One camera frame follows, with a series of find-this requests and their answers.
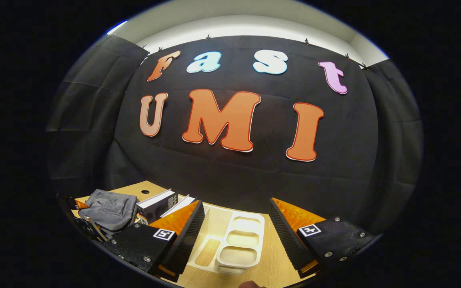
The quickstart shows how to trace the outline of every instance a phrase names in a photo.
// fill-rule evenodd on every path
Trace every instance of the orange letter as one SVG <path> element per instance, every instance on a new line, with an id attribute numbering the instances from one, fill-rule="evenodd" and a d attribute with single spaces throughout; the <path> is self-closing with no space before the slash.
<path id="1" fill-rule="evenodd" d="M 177 58 L 179 55 L 181 55 L 181 51 L 175 51 L 172 54 L 168 54 L 167 56 L 159 58 L 158 64 L 156 65 L 156 68 L 154 68 L 152 75 L 147 79 L 147 82 L 158 79 L 159 76 L 161 76 L 161 69 L 168 68 L 170 63 L 172 63 L 172 58 Z"/>
<path id="2" fill-rule="evenodd" d="M 147 121 L 148 105 L 152 101 L 152 96 L 144 96 L 141 99 L 140 129 L 145 135 L 152 137 L 156 136 L 159 132 L 161 116 L 163 115 L 163 104 L 167 98 L 167 93 L 159 93 L 156 95 L 156 113 L 154 114 L 154 123 L 152 123 L 152 126 L 150 126 Z"/>
<path id="3" fill-rule="evenodd" d="M 295 103 L 293 108 L 298 113 L 298 124 L 293 146 L 287 149 L 286 156 L 298 161 L 314 161 L 316 159 L 314 142 L 318 121 L 325 113 L 321 108 L 307 103 Z"/>
<path id="4" fill-rule="evenodd" d="M 200 143 L 204 137 L 199 133 L 200 122 L 204 126 L 207 142 L 213 145 L 228 124 L 227 135 L 221 140 L 223 148 L 250 152 L 254 144 L 250 142 L 250 128 L 254 109 L 261 96 L 251 92 L 235 93 L 220 111 L 216 99 L 209 89 L 191 91 L 193 100 L 188 130 L 182 139 L 186 142 Z"/>

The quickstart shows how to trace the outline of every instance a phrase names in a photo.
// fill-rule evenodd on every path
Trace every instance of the white plastic tray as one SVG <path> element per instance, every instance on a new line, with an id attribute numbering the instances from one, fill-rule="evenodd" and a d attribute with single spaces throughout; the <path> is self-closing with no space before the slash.
<path id="1" fill-rule="evenodd" d="M 205 219 L 187 265 L 215 273 L 241 274 L 261 260 L 264 217 L 204 204 Z M 207 241 L 220 241 L 209 265 L 195 260 Z"/>

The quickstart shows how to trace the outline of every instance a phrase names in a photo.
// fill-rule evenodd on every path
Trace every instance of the pink letter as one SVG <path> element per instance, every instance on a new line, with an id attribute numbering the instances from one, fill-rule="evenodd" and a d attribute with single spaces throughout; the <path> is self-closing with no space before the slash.
<path id="1" fill-rule="evenodd" d="M 332 62 L 319 62 L 318 64 L 325 69 L 328 86 L 339 94 L 346 94 L 348 89 L 339 82 L 339 76 L 344 77 L 344 73 L 337 69 Z"/>

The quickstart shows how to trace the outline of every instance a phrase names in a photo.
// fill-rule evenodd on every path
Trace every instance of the white wall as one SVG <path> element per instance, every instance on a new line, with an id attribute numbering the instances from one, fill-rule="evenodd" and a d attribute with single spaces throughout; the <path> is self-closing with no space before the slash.
<path id="1" fill-rule="evenodd" d="M 368 66 L 389 59 L 382 50 L 360 33 L 355 35 L 350 44 L 362 56 L 364 64 Z"/>
<path id="2" fill-rule="evenodd" d="M 300 23 L 265 16 L 231 15 L 196 20 L 166 29 L 136 44 L 140 47 L 147 44 L 145 49 L 152 54 L 156 53 L 159 47 L 164 49 L 204 39 L 208 34 L 210 34 L 211 38 L 256 35 L 285 38 L 300 42 L 304 42 L 305 38 L 307 38 L 310 44 L 324 47 L 342 55 L 348 53 L 350 58 L 358 63 L 373 64 L 372 62 L 368 63 L 361 53 L 344 40 Z M 364 41 L 357 40 L 357 43 L 361 49 L 366 49 Z M 371 59 L 376 59 L 370 54 L 374 54 L 374 51 L 369 51 L 367 55 Z"/>

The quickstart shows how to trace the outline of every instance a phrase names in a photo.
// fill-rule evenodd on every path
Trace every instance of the black curtain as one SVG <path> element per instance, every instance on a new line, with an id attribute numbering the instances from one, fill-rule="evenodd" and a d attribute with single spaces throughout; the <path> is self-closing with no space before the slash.
<path id="1" fill-rule="evenodd" d="M 254 53 L 287 54 L 282 75 L 257 73 Z M 157 60 L 174 51 L 161 77 L 146 79 Z M 201 53 L 222 53 L 220 68 L 187 73 Z M 422 128 L 415 99 L 398 69 L 386 60 L 361 69 L 327 49 L 263 36 L 229 36 L 170 47 L 149 56 L 116 36 L 104 37 L 71 69 L 58 89 L 47 134 L 49 170 L 60 195 L 80 197 L 149 180 L 206 202 L 266 213 L 276 197 L 313 213 L 339 215 L 373 233 L 384 231 L 410 197 L 421 162 Z M 348 93 L 332 91 L 319 61 L 344 72 Z M 261 96 L 251 127 L 254 151 L 241 153 L 181 139 L 193 89 L 211 89 L 220 109 L 237 91 Z M 139 129 L 140 99 L 168 93 L 161 130 Z M 296 131 L 295 102 L 325 111 L 314 162 L 287 159 Z M 149 108 L 154 120 L 155 102 Z"/>
<path id="2" fill-rule="evenodd" d="M 101 185 L 101 168 L 120 104 L 147 54 L 127 40 L 105 35 L 60 83 L 46 126 L 47 162 L 55 194 L 82 197 Z"/>

